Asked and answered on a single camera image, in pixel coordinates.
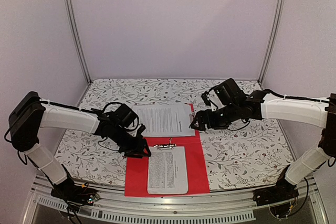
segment white paper sheet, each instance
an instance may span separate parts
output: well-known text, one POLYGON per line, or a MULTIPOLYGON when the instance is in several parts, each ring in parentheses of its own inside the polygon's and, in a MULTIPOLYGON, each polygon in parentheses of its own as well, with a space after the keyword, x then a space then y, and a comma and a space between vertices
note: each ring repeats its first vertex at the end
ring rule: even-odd
POLYGON ((191 107, 188 104, 135 105, 133 111, 146 126, 143 136, 194 136, 189 128, 191 107))
POLYGON ((187 167, 184 147, 157 149, 152 152, 148 165, 147 191, 149 194, 186 194, 187 167))

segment binder clip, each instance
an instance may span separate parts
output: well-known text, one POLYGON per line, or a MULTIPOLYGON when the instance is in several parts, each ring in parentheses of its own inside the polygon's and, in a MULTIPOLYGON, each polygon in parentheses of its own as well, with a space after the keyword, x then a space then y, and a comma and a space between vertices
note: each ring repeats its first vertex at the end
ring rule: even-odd
POLYGON ((176 144, 172 144, 172 140, 173 138, 171 137, 168 144, 156 144, 154 147, 158 149, 172 149, 177 146, 176 144))

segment floral patterned surface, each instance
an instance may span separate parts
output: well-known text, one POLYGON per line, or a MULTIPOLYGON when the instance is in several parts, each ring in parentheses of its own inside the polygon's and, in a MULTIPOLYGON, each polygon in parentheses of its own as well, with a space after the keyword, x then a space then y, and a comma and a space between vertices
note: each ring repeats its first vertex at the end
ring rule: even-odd
MULTIPOLYGON (((128 105, 192 103, 195 111, 206 108, 201 94, 220 80, 99 79, 94 81, 81 107, 102 109, 108 102, 128 105)), ((245 93, 260 89, 257 82, 238 81, 245 93)), ((230 128, 238 129, 241 122, 230 128)), ((276 120, 251 120, 239 131, 200 132, 211 190, 273 184, 281 170, 293 161, 276 120)), ((67 130, 57 151, 58 159, 74 178, 98 184, 124 186, 126 159, 97 144, 101 137, 67 130)), ((102 145, 117 150, 110 140, 102 145)))

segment red folder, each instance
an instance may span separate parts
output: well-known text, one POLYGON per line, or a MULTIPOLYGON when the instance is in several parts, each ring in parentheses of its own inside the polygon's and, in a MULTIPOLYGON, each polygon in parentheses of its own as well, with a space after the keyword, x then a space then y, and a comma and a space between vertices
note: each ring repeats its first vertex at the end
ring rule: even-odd
MULTIPOLYGON (((168 144, 170 137, 146 137, 148 146, 168 144)), ((205 167, 200 133, 195 136, 173 137, 172 144, 184 146, 188 176, 189 194, 206 194, 210 192, 205 167)), ((130 197, 163 197, 172 195, 149 194, 147 192, 149 158, 127 158, 125 196, 130 197)))

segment white wall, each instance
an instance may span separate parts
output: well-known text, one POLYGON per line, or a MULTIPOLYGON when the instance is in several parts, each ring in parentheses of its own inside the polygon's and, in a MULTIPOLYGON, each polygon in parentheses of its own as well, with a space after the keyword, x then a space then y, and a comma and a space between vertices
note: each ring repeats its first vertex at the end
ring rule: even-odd
MULTIPOLYGON (((283 11, 264 86, 308 97, 336 93, 336 0, 285 0, 283 11)), ((283 124, 298 155, 317 145, 320 129, 283 124)), ((324 165, 314 177, 330 223, 336 223, 336 170, 324 165)))
MULTIPOLYGON (((12 109, 30 90, 75 104, 85 81, 73 46, 63 0, 0 0, 0 133, 12 109)), ((53 151, 60 131, 44 131, 53 151)), ((18 224, 35 176, 13 147, 0 140, 0 223, 18 224)))
POLYGON ((277 0, 73 0, 96 78, 257 79, 277 0))

